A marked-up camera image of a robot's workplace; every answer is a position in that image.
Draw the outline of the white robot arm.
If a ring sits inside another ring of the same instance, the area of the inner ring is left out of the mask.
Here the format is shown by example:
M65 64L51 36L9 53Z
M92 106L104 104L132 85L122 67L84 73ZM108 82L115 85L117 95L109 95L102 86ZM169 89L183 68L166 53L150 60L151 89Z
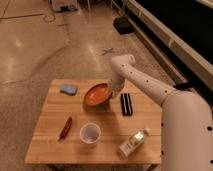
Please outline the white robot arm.
M132 54L110 59L112 92L130 81L162 108L162 171L213 171L213 113L200 95L174 88L134 67Z

